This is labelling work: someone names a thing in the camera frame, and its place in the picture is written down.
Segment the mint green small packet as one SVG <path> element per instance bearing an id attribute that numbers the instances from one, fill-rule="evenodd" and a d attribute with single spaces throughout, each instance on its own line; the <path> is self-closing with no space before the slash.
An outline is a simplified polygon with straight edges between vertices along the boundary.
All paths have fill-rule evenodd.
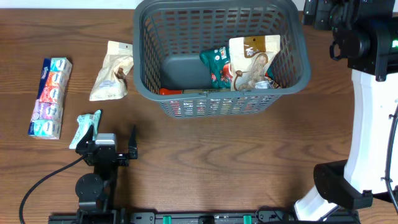
<path id="1" fill-rule="evenodd" d="M 83 114 L 77 117 L 78 129 L 69 145 L 69 149 L 76 149 L 77 144 L 88 132 L 90 126 L 93 126 L 92 140 L 96 140 L 98 135 L 98 126 L 101 119 L 102 110 L 97 110 L 93 114 Z"/>

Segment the beige snack pouch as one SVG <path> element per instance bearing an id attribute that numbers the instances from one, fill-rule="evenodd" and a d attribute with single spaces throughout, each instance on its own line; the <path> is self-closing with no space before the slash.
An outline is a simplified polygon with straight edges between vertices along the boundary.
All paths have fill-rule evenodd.
<path id="1" fill-rule="evenodd" d="M 103 65 L 90 93 L 90 101 L 118 100 L 127 95 L 125 77 L 134 66 L 132 44 L 108 41 Z"/>

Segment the red spaghetti packet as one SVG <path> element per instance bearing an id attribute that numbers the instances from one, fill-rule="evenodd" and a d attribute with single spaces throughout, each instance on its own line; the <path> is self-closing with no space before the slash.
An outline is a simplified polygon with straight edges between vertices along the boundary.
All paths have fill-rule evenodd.
<path id="1" fill-rule="evenodd" d="M 264 110 L 263 98 L 247 96 L 245 92 L 222 90 L 160 89 L 161 96 L 173 99 L 160 103 L 161 108 L 174 118 L 194 118 L 232 114 L 259 113 Z"/>

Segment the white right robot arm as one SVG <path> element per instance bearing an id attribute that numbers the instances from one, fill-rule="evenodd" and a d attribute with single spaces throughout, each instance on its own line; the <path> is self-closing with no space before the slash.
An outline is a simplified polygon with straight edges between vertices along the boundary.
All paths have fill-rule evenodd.
<path id="1" fill-rule="evenodd" d="M 330 30 L 347 59 L 354 86 L 349 158 L 319 164 L 315 186 L 294 205 L 300 221 L 324 221 L 339 207 L 397 203 L 397 18 L 393 1 L 142 1 L 134 13 L 134 84 L 174 118 L 251 114 L 282 95 L 303 90 L 311 77 L 302 26 Z M 230 49 L 232 39 L 279 35 L 271 65 L 277 89 L 212 93 L 203 50 Z"/>

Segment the brown dried food pouch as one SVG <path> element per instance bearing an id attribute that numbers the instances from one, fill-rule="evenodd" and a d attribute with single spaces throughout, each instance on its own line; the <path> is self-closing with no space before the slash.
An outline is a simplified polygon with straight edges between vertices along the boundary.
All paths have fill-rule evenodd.
<path id="1" fill-rule="evenodd" d="M 278 88 L 272 72 L 272 61 L 280 52 L 280 35 L 236 37 L 229 40 L 232 76 L 231 90 L 264 90 Z"/>

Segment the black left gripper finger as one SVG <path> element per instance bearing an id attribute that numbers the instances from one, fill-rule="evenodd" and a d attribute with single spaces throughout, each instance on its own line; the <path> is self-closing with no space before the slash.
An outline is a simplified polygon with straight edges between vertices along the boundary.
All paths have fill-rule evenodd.
<path id="1" fill-rule="evenodd" d="M 137 141 L 136 141 L 136 126 L 133 126 L 129 142 L 128 142 L 128 154 L 130 159 L 137 159 Z"/>
<path id="2" fill-rule="evenodd" d="M 92 143 L 94 142 L 93 134 L 94 134 L 94 126 L 90 125 L 86 134 L 82 137 L 82 139 L 76 145 L 75 152 L 77 154 L 87 154 L 90 151 L 90 147 L 91 147 Z"/>

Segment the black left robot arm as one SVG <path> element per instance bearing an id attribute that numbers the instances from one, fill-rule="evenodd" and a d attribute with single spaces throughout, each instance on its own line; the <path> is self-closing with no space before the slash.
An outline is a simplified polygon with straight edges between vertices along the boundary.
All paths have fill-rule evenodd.
<path id="1" fill-rule="evenodd" d="M 93 172 L 81 176 L 75 186 L 80 212 L 109 212 L 114 208 L 119 167 L 129 165 L 129 154 L 117 152 L 114 134 L 105 134 L 95 140 L 93 125 L 76 145 L 76 153 L 93 167 Z"/>

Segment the colourful tissue multipack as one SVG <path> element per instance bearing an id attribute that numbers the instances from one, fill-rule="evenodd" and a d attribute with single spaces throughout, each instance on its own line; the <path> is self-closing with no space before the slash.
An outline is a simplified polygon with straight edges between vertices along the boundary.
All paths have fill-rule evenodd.
<path id="1" fill-rule="evenodd" d="M 27 134 L 37 139 L 59 139 L 65 92 L 72 70 L 66 57 L 45 58 Z"/>

